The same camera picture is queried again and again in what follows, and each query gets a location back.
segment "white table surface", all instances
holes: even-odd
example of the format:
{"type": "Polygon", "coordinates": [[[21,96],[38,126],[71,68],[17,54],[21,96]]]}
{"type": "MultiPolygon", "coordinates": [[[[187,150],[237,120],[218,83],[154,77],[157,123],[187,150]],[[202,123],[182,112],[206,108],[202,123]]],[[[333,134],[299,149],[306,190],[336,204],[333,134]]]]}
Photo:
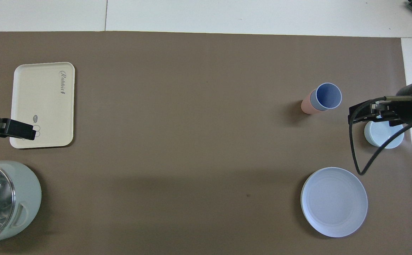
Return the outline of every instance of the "white table surface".
{"type": "Polygon", "coordinates": [[[0,0],[0,31],[123,30],[399,37],[402,38],[406,84],[411,84],[412,12],[405,7],[406,2],[0,0]]]}

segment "logo on cutting board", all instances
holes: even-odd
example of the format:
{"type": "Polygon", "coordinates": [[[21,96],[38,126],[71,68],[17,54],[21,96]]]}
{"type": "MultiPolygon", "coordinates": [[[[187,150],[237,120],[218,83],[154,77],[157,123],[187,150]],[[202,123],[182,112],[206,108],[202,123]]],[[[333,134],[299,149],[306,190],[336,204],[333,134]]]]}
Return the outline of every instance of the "logo on cutting board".
{"type": "Polygon", "coordinates": [[[61,94],[66,94],[66,92],[65,92],[66,72],[65,71],[60,71],[58,74],[60,75],[60,93],[61,94]]]}

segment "blue cup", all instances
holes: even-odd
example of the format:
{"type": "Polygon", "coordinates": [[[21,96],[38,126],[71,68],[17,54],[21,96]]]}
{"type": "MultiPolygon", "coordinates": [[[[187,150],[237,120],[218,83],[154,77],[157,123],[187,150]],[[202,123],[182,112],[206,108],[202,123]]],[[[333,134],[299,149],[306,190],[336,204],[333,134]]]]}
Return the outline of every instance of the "blue cup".
{"type": "Polygon", "coordinates": [[[333,83],[323,83],[313,90],[310,102],[320,111],[334,109],[342,102],[342,92],[333,83]]]}

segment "cable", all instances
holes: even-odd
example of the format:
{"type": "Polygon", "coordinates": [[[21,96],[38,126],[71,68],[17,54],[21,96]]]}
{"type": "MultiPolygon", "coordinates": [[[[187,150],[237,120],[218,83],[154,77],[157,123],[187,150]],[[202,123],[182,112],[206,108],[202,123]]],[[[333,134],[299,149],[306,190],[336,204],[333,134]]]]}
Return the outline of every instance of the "cable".
{"type": "Polygon", "coordinates": [[[359,175],[364,175],[366,173],[366,171],[368,171],[368,168],[371,166],[371,164],[373,163],[373,161],[376,159],[376,157],[380,154],[380,152],[382,152],[382,150],[389,144],[391,143],[396,137],[398,137],[400,134],[404,133],[405,131],[409,130],[412,128],[412,123],[408,124],[407,126],[405,126],[404,128],[402,128],[400,131],[396,132],[394,135],[392,135],[387,141],[385,141],[377,150],[376,152],[374,152],[373,156],[371,156],[371,158],[369,159],[368,163],[366,163],[365,167],[363,168],[362,171],[360,171],[358,162],[357,162],[357,158],[355,156],[355,148],[354,148],[354,141],[352,138],[352,124],[354,122],[355,116],[357,116],[357,114],[365,107],[371,105],[372,103],[376,103],[377,101],[383,101],[386,100],[386,97],[379,97],[379,98],[375,98],[374,100],[368,100],[366,102],[364,102],[363,104],[361,104],[358,108],[356,108],[356,110],[354,111],[354,113],[351,115],[350,117],[350,121],[349,121],[349,140],[350,140],[350,147],[351,147],[351,152],[352,152],[352,159],[354,160],[354,165],[355,165],[355,169],[357,170],[357,173],[359,175]]]}

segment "brown tablecloth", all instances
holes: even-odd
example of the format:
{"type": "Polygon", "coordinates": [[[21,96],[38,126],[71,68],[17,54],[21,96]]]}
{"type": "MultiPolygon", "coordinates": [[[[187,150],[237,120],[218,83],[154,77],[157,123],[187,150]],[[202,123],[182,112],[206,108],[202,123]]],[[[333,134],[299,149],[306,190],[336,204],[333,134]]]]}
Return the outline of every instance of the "brown tablecloth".
{"type": "MultiPolygon", "coordinates": [[[[326,166],[355,173],[348,107],[405,86],[400,39],[145,32],[0,32],[0,117],[13,72],[76,69],[69,147],[18,150],[43,199],[0,254],[412,254],[412,145],[384,151],[365,176],[368,215],[328,238],[300,192],[326,166]],[[339,108],[300,110],[316,86],[339,108]]],[[[355,127],[364,165],[375,147],[355,127]]]]}

